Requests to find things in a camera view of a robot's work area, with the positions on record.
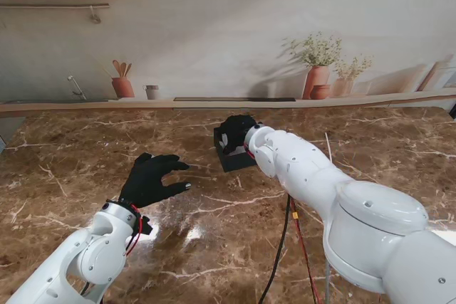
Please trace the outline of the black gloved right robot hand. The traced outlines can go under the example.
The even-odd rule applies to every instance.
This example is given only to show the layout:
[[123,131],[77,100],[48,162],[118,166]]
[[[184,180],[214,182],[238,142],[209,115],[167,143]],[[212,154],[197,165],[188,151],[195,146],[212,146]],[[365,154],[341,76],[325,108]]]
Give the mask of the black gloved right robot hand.
[[251,115],[231,115],[219,127],[219,141],[222,144],[224,155],[235,152],[238,147],[243,147],[244,151],[253,157],[245,142],[248,131],[251,128],[260,128],[262,122],[257,122]]

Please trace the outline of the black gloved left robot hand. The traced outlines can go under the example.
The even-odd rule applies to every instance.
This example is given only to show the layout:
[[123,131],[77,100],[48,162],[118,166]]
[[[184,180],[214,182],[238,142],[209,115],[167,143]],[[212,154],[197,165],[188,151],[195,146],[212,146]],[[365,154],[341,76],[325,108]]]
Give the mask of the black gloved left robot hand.
[[152,156],[144,152],[135,160],[118,201],[140,209],[181,194],[191,187],[190,183],[164,185],[162,178],[173,171],[189,168],[175,154]]

